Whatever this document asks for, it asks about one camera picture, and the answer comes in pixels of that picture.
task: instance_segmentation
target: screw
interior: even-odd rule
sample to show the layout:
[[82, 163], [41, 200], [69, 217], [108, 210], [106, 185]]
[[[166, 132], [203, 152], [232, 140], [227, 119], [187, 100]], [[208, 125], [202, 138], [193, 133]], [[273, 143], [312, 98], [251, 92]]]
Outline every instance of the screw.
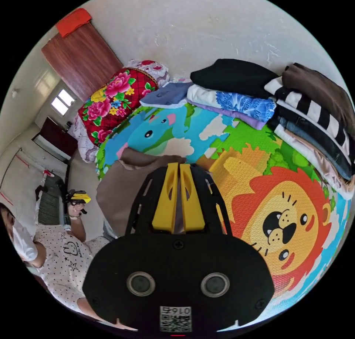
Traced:
[[174, 249], [176, 249], [176, 250], [183, 249], [183, 247], [184, 247], [184, 242], [182, 242], [181, 240], [177, 239], [176, 241], [174, 241], [173, 247], [174, 247]]
[[262, 309], [265, 306], [265, 300], [264, 299], [260, 299], [258, 302], [256, 302], [255, 308], [256, 309]]
[[93, 302], [93, 304], [94, 304], [95, 306], [97, 306], [97, 307], [100, 307], [100, 305], [101, 305], [101, 301], [100, 301], [97, 297], [94, 297], [94, 298], [92, 299], [92, 302]]

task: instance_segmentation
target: wrist strap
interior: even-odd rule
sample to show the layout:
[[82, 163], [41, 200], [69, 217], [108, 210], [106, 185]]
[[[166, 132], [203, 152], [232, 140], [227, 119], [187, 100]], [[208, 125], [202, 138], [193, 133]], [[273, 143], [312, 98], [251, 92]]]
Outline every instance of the wrist strap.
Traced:
[[79, 216], [70, 216], [70, 215], [69, 215], [69, 218], [70, 218], [71, 220], [77, 220], [78, 218], [80, 218], [80, 216], [81, 216], [81, 213], [79, 213]]

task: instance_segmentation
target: window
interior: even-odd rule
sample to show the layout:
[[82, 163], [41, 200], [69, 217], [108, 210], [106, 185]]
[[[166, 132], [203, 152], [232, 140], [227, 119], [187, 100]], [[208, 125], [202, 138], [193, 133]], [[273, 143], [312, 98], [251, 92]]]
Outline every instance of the window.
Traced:
[[51, 106], [58, 114], [64, 116], [74, 101], [75, 99], [65, 89], [62, 89], [51, 102]]

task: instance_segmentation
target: jeans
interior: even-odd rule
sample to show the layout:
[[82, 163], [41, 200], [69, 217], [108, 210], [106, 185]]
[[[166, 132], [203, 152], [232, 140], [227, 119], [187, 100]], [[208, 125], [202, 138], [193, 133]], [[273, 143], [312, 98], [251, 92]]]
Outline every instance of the jeans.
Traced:
[[352, 168], [347, 161], [343, 152], [339, 147], [315, 125], [300, 117], [294, 112], [287, 109], [287, 114], [279, 116], [279, 123], [287, 130], [293, 132], [295, 135], [302, 137], [314, 147], [319, 149], [334, 165], [339, 174], [346, 180], [350, 180], [352, 176]]

